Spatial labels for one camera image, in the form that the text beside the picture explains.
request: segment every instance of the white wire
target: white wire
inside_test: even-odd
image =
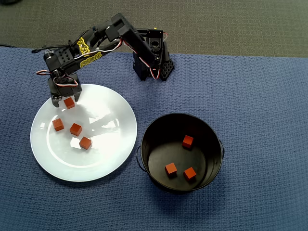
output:
[[[163,39],[163,41],[165,41],[168,38],[168,33],[164,33],[164,35],[166,35],[166,37]]]
[[[132,49],[132,47],[127,42],[123,41],[123,43],[124,43],[125,46],[128,46],[135,54],[137,54],[137,52],[134,49]],[[158,74],[155,77],[150,65],[148,65],[141,57],[139,57],[139,59],[150,69],[150,72],[151,72],[153,79],[158,79],[159,74],[160,74],[160,69],[158,70]]]
[[[83,55],[80,55],[80,56],[74,58],[74,60],[77,60],[77,59],[79,59],[79,58],[81,58],[81,57],[83,57],[85,55],[94,54],[94,53],[97,53],[97,52],[111,52],[111,51],[114,51],[114,50],[118,49],[121,45],[122,45],[122,39],[119,41],[119,44],[115,48],[113,48],[111,50],[107,50],[107,51],[103,51],[103,50],[91,51],[89,53],[85,53]]]
[[[55,77],[55,78],[53,79],[53,82],[55,83],[55,85],[57,85],[57,86],[59,86],[59,87],[77,87],[77,86],[78,86],[78,83],[77,83],[76,80],[74,80],[74,83],[75,83],[75,84],[58,84],[58,83],[56,83],[56,82],[54,81],[56,78],[57,78],[57,77]]]
[[[37,71],[36,74],[38,76],[47,76],[47,75],[50,75],[50,72],[48,70],[40,70],[40,71]]]

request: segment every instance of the blue tablecloth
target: blue tablecloth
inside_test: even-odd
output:
[[[139,80],[131,53],[78,71],[82,83],[120,93],[133,108],[133,153],[102,179],[56,179],[36,162],[29,134],[50,97],[43,54],[0,48],[0,230],[308,230],[308,59],[174,54],[167,82]],[[183,112],[224,143],[222,168],[205,188],[156,188],[134,152],[157,117]]]

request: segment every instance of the plate rim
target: plate rim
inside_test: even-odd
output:
[[[113,89],[111,89],[111,88],[108,88],[108,87],[105,87],[105,86],[102,86],[102,85],[98,85],[98,84],[81,84],[81,86],[86,86],[86,85],[88,85],[88,86],[89,86],[89,85],[92,85],[92,86],[99,86],[99,87],[107,88],[107,89],[109,89],[109,90],[115,92],[116,94],[118,94],[120,97],[122,97],[122,98],[125,100],[125,102],[127,102],[127,100],[126,100],[122,95],[120,95],[118,92],[116,92],[115,90],[113,90]],[[38,163],[47,173],[49,173],[50,175],[52,175],[52,176],[54,176],[54,177],[56,177],[56,178],[58,178],[58,179],[65,180],[65,181],[70,181],[70,182],[88,182],[88,181],[93,181],[93,180],[97,180],[97,179],[103,178],[103,177],[109,175],[110,173],[116,171],[122,164],[124,164],[124,162],[128,159],[128,157],[130,156],[131,152],[133,151],[133,149],[134,149],[134,147],[135,147],[136,140],[137,140],[137,135],[138,135],[138,125],[137,125],[136,115],[135,115],[135,113],[134,113],[134,110],[131,108],[131,106],[130,106],[130,104],[129,104],[128,102],[127,102],[127,104],[129,105],[129,108],[130,108],[131,111],[133,112],[134,118],[135,118],[135,122],[136,122],[136,137],[135,137],[134,145],[132,146],[131,151],[129,152],[129,155],[127,155],[127,157],[123,160],[123,162],[122,162],[118,167],[116,167],[116,168],[113,169],[112,171],[108,172],[108,173],[105,174],[104,176],[97,177],[97,178],[90,179],[90,180],[68,180],[68,179],[64,179],[64,178],[58,177],[58,176],[56,176],[56,175],[50,173],[46,168],[44,168],[44,166],[38,161],[37,157],[36,157],[35,154],[34,154],[34,151],[33,151],[33,144],[32,144],[32,140],[31,140],[31,135],[32,135],[33,123],[34,123],[36,117],[38,116],[38,114],[39,114],[40,110],[42,109],[42,107],[43,107],[47,102],[49,102],[50,99],[51,99],[51,97],[48,98],[48,100],[45,101],[45,103],[43,103],[43,105],[39,108],[38,112],[36,113],[36,115],[35,115],[35,117],[34,117],[34,119],[33,119],[33,121],[32,121],[32,124],[31,124],[31,131],[30,131],[30,145],[31,145],[32,154],[33,154],[34,158],[36,159],[37,163]]]

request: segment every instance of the yellow label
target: yellow label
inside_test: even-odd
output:
[[[95,61],[95,60],[101,58],[102,56],[103,56],[102,53],[101,53],[101,52],[98,52],[96,55],[94,55],[94,56],[92,56],[92,57],[90,57],[90,58],[87,58],[86,60],[82,61],[82,62],[80,63],[80,68],[82,68],[82,67],[84,67],[84,66],[86,66],[86,65],[88,65],[88,64],[90,64],[90,63],[92,63],[93,61]]]
[[[80,39],[78,40],[77,45],[79,46],[79,50],[82,54],[86,54],[90,52],[89,47],[87,46],[87,44],[85,43],[82,37],[80,37]]]

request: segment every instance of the orange cube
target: orange cube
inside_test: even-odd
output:
[[[79,142],[79,145],[86,150],[90,148],[91,144],[91,140],[86,137],[82,137],[81,141]]]
[[[72,125],[72,127],[70,129],[70,132],[75,136],[79,136],[81,131],[82,131],[82,127],[78,124],[75,124],[75,123]]]
[[[56,131],[60,131],[62,129],[64,129],[64,125],[62,123],[62,120],[61,119],[55,119],[53,122],[53,127]]]
[[[185,148],[191,148],[193,143],[193,137],[185,136],[182,146]]]
[[[186,178],[187,181],[191,181],[191,180],[195,179],[195,176],[197,176],[197,174],[195,173],[195,171],[192,167],[185,170],[183,174],[184,174],[184,177]]]
[[[166,173],[168,176],[175,176],[177,174],[177,168],[174,163],[168,164],[165,166]]]
[[[74,100],[71,97],[69,97],[68,99],[64,100],[64,103],[65,103],[67,109],[75,107]]]

